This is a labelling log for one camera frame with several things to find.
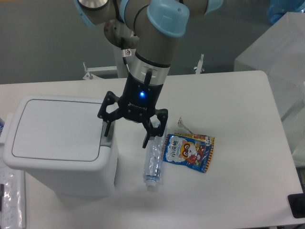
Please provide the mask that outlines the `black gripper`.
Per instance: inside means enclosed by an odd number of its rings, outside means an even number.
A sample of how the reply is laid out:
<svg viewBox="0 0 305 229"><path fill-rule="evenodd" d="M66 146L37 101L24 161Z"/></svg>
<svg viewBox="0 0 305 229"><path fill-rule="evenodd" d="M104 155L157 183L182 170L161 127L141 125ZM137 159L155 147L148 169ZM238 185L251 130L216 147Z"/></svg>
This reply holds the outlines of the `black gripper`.
<svg viewBox="0 0 305 229"><path fill-rule="evenodd" d="M143 124L146 130L143 148L146 148L150 139L162 137L168 120L168 110L155 108L162 88L162 84L145 84L129 73L122 96L117 97L112 91L108 91L98 111L97 116L106 123L104 136L108 136L112 122L123 117ZM108 113L107 107L115 103L118 108ZM157 127L153 127L150 120L154 115L160 122Z"/></svg>

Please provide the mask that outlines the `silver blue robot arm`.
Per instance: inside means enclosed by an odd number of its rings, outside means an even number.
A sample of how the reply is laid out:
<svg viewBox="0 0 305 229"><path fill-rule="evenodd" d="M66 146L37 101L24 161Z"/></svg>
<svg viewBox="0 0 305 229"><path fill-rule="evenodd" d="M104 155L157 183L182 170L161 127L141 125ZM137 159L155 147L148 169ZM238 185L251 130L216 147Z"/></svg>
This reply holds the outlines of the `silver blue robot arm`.
<svg viewBox="0 0 305 229"><path fill-rule="evenodd" d="M190 17L221 7L220 0L77 0L83 21L95 26L117 20L137 37L135 56L121 96L108 91L98 117L106 123L120 118L143 124L143 146L162 136L167 109L156 109L160 92Z"/></svg>

